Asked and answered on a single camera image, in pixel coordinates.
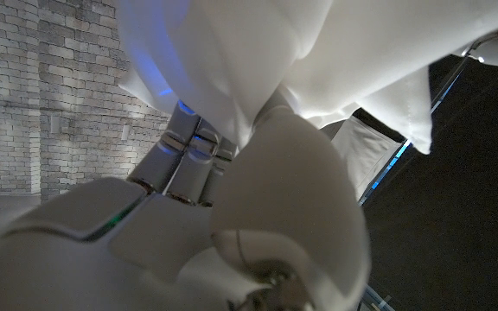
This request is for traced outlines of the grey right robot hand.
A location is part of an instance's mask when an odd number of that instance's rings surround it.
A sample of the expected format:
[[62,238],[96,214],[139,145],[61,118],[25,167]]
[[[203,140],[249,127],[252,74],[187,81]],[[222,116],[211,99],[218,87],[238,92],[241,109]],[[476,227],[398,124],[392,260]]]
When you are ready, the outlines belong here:
[[369,272],[345,164],[279,95],[243,149],[178,104],[127,178],[0,232],[0,310],[351,310]]

